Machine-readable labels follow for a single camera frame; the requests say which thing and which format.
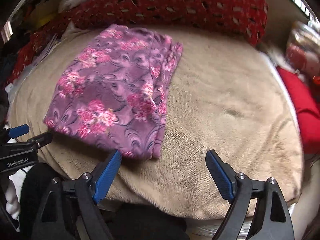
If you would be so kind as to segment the red patterned pillow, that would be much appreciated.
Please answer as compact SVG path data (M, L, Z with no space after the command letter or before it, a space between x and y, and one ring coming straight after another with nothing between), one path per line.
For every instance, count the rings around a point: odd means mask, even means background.
M13 83L53 36L73 23L79 29L123 25L186 25L241 35L251 45L265 34L266 0L87 0L59 13L16 47L1 52L1 86Z

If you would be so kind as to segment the beige fleece blanket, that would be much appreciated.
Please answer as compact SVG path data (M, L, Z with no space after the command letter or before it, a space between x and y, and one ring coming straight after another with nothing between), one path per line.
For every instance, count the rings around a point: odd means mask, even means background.
M159 159L125 159L102 207L153 205L177 217L220 219L229 204L208 171L215 150L251 179L277 180L287 202L303 180L303 150L287 96L266 57L247 42L199 29L158 28L183 44L169 86Z

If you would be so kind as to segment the white plastic bag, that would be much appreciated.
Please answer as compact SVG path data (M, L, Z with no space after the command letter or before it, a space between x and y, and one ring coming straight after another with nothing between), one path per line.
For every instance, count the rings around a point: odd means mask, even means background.
M70 9L77 7L81 3L84 3L87 0L62 0L59 3L58 12L62 13L64 11L69 11Z

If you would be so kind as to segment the purple floral garment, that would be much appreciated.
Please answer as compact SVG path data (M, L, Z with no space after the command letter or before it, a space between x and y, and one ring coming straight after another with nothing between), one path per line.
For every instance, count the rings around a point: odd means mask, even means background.
M183 45L113 24L60 76L44 117L51 130L131 159L158 159L171 78Z

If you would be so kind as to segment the red cushion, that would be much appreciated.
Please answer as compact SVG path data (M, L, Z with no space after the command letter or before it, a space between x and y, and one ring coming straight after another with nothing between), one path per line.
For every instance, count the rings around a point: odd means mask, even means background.
M277 67L294 105L305 154L319 154L319 103L296 74Z

